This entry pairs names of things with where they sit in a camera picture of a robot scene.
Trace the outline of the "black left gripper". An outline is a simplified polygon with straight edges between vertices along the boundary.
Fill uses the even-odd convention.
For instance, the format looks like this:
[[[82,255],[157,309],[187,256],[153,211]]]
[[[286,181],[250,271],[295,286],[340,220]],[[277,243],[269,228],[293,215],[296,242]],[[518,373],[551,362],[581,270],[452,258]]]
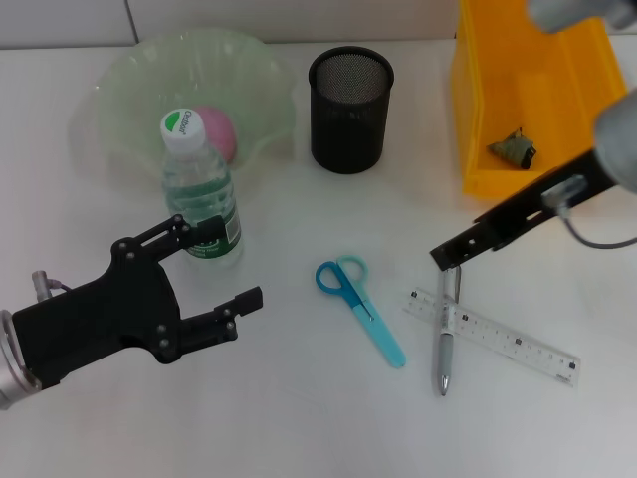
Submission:
[[[111,261],[97,279],[20,310],[13,324],[27,370],[49,388],[69,373],[127,348],[150,352],[163,364],[238,338],[236,317],[263,308],[260,287],[213,311],[185,319],[163,259],[226,239],[220,215],[195,225],[181,214],[111,247]]]

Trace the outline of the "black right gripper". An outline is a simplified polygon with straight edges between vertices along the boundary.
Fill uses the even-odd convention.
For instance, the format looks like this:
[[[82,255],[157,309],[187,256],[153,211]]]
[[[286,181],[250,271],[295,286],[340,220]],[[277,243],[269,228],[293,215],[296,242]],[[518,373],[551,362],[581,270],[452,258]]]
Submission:
[[[483,214],[469,229],[432,249],[441,271],[461,266],[478,255],[501,249],[560,210],[577,206],[614,187],[590,150],[555,168]]]

